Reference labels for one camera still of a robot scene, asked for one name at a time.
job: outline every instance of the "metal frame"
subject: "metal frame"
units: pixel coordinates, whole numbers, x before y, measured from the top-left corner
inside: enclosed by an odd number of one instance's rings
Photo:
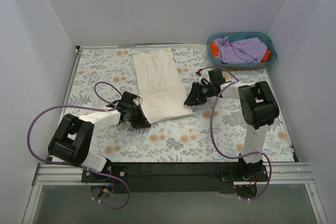
[[[23,218],[23,224],[31,224],[34,221],[35,213],[37,210],[38,202],[42,193],[43,186],[35,185],[31,189],[28,205],[26,207],[26,212]]]
[[[72,166],[39,165],[34,185],[103,185],[102,183],[82,183],[83,169]],[[246,182],[234,182],[235,185]],[[309,184],[314,183],[308,163],[272,163],[271,184]]]
[[[158,44],[158,45],[121,45],[121,46],[106,46],[106,47],[83,47],[83,49],[108,49],[108,48],[130,48],[130,47],[204,47],[204,45],[197,44]],[[74,61],[72,72],[69,78],[67,91],[64,97],[63,104],[66,104],[70,95],[73,79],[75,77],[80,55],[78,55]],[[274,92],[272,82],[270,80],[272,91]],[[64,109],[61,110],[59,121],[64,114]],[[283,119],[286,134],[289,142],[289,137],[285,121]],[[36,175],[33,182],[31,195],[28,201],[26,212],[23,218],[23,223],[33,223],[34,216],[38,207],[38,202],[41,196],[43,185],[104,185],[102,183],[82,183],[82,169],[70,166],[58,166],[58,165],[46,165],[42,164],[37,167]],[[322,204],[318,193],[316,191],[316,185],[314,184],[314,178],[311,173],[308,163],[301,162],[288,162],[288,163],[272,163],[272,178],[271,184],[305,184],[307,194],[309,196],[312,209],[317,219],[317,223],[328,223],[325,217]],[[235,185],[242,184],[241,182],[234,182]]]
[[[317,223],[328,223],[326,215],[323,211],[323,207],[320,201],[320,197],[316,190],[316,184],[306,184],[307,193],[310,199],[311,206],[317,220]]]

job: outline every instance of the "orange object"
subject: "orange object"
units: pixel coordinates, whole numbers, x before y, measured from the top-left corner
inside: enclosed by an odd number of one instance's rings
[[[214,57],[218,56],[218,49],[214,42],[211,43],[211,52]]]
[[[267,62],[270,53],[271,53],[271,51],[270,51],[270,50],[267,50],[266,53],[265,53],[265,56],[263,57],[263,59],[262,59],[261,61],[262,61],[262,62]]]

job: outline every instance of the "floral tablecloth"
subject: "floral tablecloth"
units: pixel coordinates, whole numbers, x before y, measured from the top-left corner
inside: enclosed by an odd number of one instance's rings
[[[132,56],[161,48],[85,49],[76,70],[68,104],[104,108],[93,85],[107,81],[121,92],[138,93]],[[195,71],[210,66],[205,47],[172,48],[181,82],[187,92],[198,81]],[[242,82],[269,81],[265,69],[236,71]],[[226,80],[231,77],[224,74]],[[104,84],[98,87],[101,96],[109,101],[119,95]],[[205,105],[193,107],[194,114],[184,118],[153,124],[150,129],[134,130],[129,124],[111,126],[93,136],[91,149],[113,162],[225,162],[216,153],[209,134],[209,118],[214,98]],[[67,109],[66,113],[82,115],[90,111]],[[218,147],[227,155],[236,156],[243,148],[246,125],[240,103],[234,99],[220,99],[214,117],[214,135]],[[292,162],[293,156],[282,115],[267,133],[264,152],[273,162]]]

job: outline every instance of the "glass panel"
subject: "glass panel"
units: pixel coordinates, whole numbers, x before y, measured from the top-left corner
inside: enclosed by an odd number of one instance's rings
[[[125,194],[108,202],[120,205]],[[317,223],[305,185],[270,185],[253,202],[218,193],[132,193],[113,210],[90,199],[90,186],[43,186],[34,223]]]

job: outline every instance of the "purple cloth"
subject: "purple cloth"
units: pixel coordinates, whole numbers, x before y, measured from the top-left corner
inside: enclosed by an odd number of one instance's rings
[[[267,46],[259,38],[251,38],[229,43],[229,37],[215,39],[218,57],[223,63],[256,63],[264,58]]]

